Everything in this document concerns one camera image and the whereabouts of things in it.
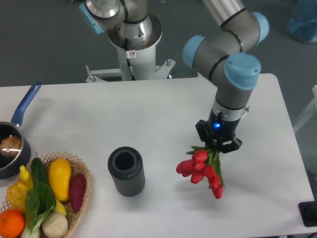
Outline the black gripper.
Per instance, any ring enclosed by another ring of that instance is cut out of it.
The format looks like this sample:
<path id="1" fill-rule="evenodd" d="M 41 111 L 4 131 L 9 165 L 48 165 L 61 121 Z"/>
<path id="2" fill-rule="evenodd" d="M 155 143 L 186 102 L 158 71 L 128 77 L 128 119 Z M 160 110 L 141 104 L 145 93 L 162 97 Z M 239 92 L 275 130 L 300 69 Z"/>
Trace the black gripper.
<path id="1" fill-rule="evenodd" d="M 207 121 L 199 120 L 195 128 L 199 138 L 206 146 L 211 146 L 213 141 L 219 142 L 219 151 L 221 153 L 230 153 L 238 150 L 242 141 L 235 137 L 235 130 L 240 119 L 234 121 L 225 120 L 223 113 L 215 114 L 211 110 L 209 119 Z"/>

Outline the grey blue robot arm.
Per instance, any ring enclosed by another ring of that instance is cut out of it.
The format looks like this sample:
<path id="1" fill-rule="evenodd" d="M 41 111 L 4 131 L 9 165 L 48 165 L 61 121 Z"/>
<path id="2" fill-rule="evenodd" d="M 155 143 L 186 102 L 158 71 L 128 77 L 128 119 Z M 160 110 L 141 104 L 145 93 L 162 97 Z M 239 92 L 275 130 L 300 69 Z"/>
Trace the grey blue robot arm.
<path id="1" fill-rule="evenodd" d="M 186 64 L 217 87 L 208 120 L 196 124 L 200 139 L 222 153 L 238 150 L 235 136 L 261 71 L 258 59 L 247 51 L 269 32 L 268 20 L 248 12 L 240 0 L 207 0 L 205 6 L 221 28 L 209 40 L 197 35 L 182 52 Z M 107 33 L 116 46 L 123 80 L 154 79 L 156 44 L 162 36 L 160 21 L 148 12 L 145 0 L 86 0 L 79 7 L 89 27 Z"/>

